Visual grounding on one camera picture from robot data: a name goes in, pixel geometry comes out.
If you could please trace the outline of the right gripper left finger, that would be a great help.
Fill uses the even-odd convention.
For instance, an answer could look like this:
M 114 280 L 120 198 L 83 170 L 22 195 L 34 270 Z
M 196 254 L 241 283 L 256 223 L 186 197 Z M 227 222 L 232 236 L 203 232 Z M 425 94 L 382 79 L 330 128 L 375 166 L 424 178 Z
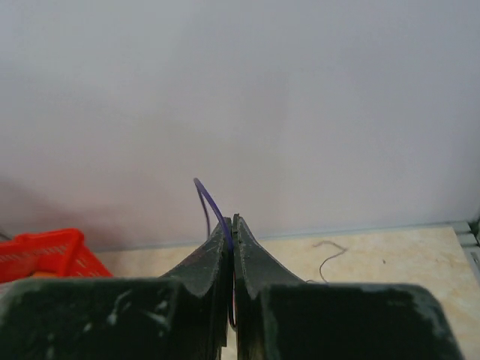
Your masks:
M 1 297 L 3 359 L 219 359 L 227 343 L 228 233 L 159 277 L 38 279 Z

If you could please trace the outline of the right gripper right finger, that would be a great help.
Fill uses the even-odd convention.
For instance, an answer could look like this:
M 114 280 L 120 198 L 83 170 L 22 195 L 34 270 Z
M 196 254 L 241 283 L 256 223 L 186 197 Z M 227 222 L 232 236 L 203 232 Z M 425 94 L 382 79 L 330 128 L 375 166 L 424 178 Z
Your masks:
M 240 359 L 461 359 L 440 303 L 405 283 L 308 283 L 232 220 Z

